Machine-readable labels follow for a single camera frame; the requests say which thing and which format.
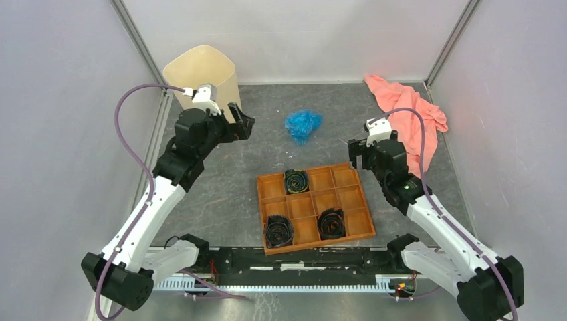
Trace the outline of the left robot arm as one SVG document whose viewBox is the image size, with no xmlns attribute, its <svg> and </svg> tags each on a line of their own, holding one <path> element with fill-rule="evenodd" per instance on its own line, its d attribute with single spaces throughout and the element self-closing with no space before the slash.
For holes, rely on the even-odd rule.
<svg viewBox="0 0 567 321">
<path fill-rule="evenodd" d="M 87 253 L 81 268 L 99 296 L 131 311 L 149 299 L 154 285 L 190 268 L 203 272 L 210 264 L 208 243 L 184 236 L 172 246 L 147 255 L 152 240 L 177 203 L 204 170 L 204 160 L 219 145 L 247 140 L 255 119 L 228 105 L 235 121 L 206 109 L 183 110 L 175 135 L 152 171 L 150 184 L 125 224 L 100 253 Z"/>
</svg>

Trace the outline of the blue plastic trash bag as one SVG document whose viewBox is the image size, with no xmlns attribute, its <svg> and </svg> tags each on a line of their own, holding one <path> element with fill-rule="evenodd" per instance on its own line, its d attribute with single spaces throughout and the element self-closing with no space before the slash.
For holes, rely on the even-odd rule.
<svg viewBox="0 0 567 321">
<path fill-rule="evenodd" d="M 290 113 L 284 120 L 284 127 L 292 140 L 302 146 L 307 143 L 310 134 L 322 124 L 323 116 L 313 110 L 298 110 Z"/>
</svg>

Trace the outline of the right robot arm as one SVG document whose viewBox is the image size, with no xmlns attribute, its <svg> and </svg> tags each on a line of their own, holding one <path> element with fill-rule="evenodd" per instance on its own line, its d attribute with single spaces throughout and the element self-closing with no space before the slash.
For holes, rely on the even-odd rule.
<svg viewBox="0 0 567 321">
<path fill-rule="evenodd" d="M 372 171 L 386 200 L 419 225 L 440 247 L 436 252 L 413 235 L 388 244 L 388 268 L 415 270 L 456 298 L 468 320 L 517 319 L 524 304 L 524 269 L 513 256 L 496 254 L 446 210 L 423 181 L 410 173 L 403 144 L 394 138 L 367 143 L 349 140 L 353 167 Z"/>
</svg>

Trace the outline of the beige trash bin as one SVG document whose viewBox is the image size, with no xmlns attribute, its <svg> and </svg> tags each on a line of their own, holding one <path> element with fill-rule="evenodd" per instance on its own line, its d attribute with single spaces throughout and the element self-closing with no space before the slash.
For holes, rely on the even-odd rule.
<svg viewBox="0 0 567 321">
<path fill-rule="evenodd" d="M 234 123 L 228 104 L 234 102 L 242 107 L 242 103 L 235 64 L 225 54 L 209 45 L 200 45 L 169 62 L 162 74 L 169 85 L 179 88 L 196 90 L 203 84 L 215 86 L 215 102 L 226 119 Z"/>
</svg>

